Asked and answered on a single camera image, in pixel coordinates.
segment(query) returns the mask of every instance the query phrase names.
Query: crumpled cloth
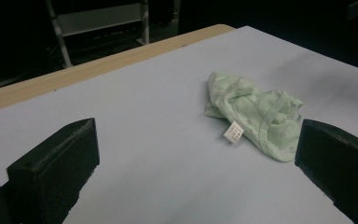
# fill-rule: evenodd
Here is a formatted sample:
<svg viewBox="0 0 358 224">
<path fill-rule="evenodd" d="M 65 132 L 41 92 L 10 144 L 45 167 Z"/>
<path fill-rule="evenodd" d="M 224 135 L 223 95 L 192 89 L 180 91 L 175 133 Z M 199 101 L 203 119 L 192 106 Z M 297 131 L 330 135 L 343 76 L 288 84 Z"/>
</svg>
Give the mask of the crumpled cloth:
<svg viewBox="0 0 358 224">
<path fill-rule="evenodd" d="M 293 161 L 301 131 L 303 103 L 285 91 L 261 91 L 253 81 L 213 72 L 208 81 L 211 102 L 205 115 L 234 120 L 264 154 Z"/>
</svg>

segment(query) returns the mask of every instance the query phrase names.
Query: green cloth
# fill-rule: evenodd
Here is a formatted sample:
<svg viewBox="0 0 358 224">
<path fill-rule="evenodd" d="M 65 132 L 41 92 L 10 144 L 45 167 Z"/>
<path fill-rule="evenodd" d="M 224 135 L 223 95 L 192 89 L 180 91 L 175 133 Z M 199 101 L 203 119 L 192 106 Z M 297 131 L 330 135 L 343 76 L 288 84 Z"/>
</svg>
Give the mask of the green cloth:
<svg viewBox="0 0 358 224">
<path fill-rule="evenodd" d="M 213 72 L 205 115 L 234 120 L 262 152 L 278 161 L 295 159 L 301 101 L 285 91 L 261 91 L 244 78 Z"/>
</svg>

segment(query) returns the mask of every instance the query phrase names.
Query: table surface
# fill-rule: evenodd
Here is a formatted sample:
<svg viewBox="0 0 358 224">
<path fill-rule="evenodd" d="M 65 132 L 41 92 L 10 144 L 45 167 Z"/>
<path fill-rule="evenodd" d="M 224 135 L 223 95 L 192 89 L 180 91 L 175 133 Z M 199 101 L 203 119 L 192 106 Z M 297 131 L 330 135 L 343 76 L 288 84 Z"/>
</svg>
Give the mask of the table surface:
<svg viewBox="0 0 358 224">
<path fill-rule="evenodd" d="M 221 33 L 113 71 L 101 62 L 93 78 L 75 67 L 83 81 L 63 78 L 51 91 L 45 77 L 37 93 L 0 105 L 0 184 L 62 126 L 96 118 L 101 164 L 64 223 L 351 223 L 293 162 L 245 137 L 230 144 L 229 123 L 203 113 L 218 70 L 288 91 L 304 118 L 358 136 L 358 68 L 251 27 Z"/>
</svg>

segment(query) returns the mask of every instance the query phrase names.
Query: cloth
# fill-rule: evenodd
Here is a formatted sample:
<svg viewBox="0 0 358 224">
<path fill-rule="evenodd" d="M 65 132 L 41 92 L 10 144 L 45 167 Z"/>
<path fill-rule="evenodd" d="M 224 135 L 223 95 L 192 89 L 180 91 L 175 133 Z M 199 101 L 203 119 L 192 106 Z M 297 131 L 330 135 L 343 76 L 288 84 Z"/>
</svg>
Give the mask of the cloth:
<svg viewBox="0 0 358 224">
<path fill-rule="evenodd" d="M 205 115 L 234 120 L 263 153 L 278 160 L 295 159 L 303 103 L 285 91 L 261 91 L 244 78 L 213 72 L 208 81 L 211 102 Z"/>
</svg>

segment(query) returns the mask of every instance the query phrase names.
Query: light green fabric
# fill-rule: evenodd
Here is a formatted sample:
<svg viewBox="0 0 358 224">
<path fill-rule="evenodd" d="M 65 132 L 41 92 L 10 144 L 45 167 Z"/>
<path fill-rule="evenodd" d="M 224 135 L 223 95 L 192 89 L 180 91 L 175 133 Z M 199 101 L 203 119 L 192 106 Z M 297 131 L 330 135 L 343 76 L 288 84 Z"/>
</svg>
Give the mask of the light green fabric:
<svg viewBox="0 0 358 224">
<path fill-rule="evenodd" d="M 237 121 L 246 137 L 278 161 L 295 159 L 301 101 L 285 91 L 261 91 L 244 77 L 217 72 L 210 75 L 208 87 L 206 116 Z"/>
</svg>

